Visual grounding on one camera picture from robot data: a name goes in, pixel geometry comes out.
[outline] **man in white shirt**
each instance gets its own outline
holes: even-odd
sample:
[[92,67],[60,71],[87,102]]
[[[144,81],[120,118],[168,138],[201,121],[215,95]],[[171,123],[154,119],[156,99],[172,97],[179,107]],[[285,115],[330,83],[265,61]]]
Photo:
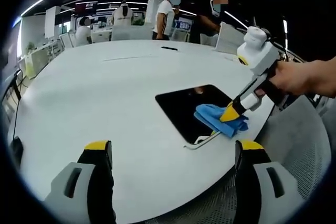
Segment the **man in white shirt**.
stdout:
[[126,1],[121,2],[118,9],[113,12],[112,22],[114,26],[131,26],[133,21],[133,11],[128,7]]
[[90,27],[90,19],[88,17],[83,17],[80,21],[79,21],[79,26],[77,28],[76,31],[76,46],[83,46],[83,45],[87,45],[87,44],[91,44],[92,40],[91,40],[91,29]]
[[169,34],[171,32],[175,13],[179,11],[179,5],[181,0],[164,0],[159,5],[156,13],[156,24],[153,30],[153,39],[157,40],[169,40]]

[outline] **blue cloth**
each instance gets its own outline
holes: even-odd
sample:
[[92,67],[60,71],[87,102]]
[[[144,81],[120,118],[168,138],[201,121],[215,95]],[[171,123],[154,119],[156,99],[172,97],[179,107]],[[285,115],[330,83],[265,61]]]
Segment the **blue cloth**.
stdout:
[[225,109],[226,108],[220,108],[213,104],[202,104],[196,107],[194,116],[212,130],[216,132],[220,131],[228,137],[236,135],[238,130],[248,130],[247,123],[245,122],[248,118],[244,115],[236,120],[222,123],[219,119],[223,115]]

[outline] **person in black shirt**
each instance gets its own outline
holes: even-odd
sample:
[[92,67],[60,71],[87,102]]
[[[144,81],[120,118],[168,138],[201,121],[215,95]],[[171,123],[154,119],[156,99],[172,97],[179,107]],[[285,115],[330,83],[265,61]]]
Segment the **person in black shirt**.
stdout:
[[199,5],[197,17],[191,28],[190,42],[200,44],[200,35],[212,37],[219,33],[228,0],[208,0]]

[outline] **oval conference table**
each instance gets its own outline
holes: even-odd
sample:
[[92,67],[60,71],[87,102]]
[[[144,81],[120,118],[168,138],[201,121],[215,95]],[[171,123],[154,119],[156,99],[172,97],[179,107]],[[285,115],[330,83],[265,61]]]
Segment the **oval conference table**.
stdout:
[[20,101],[15,135],[24,145],[22,177],[44,200],[51,181],[77,161],[88,143],[111,140],[117,222],[167,213],[233,167],[235,140],[254,140],[274,104],[264,97],[255,112],[246,113],[248,131],[233,139],[219,134],[189,150],[155,96],[213,84],[234,98],[251,78],[235,56],[185,42],[125,40],[67,49],[42,70]]

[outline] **black tablet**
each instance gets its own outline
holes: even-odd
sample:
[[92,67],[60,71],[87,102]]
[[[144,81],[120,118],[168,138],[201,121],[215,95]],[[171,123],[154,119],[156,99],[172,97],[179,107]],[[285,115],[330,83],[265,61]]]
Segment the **black tablet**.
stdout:
[[156,101],[184,139],[194,144],[199,136],[210,136],[212,130],[194,117],[196,107],[214,104],[226,107],[231,98],[213,85],[159,94]]

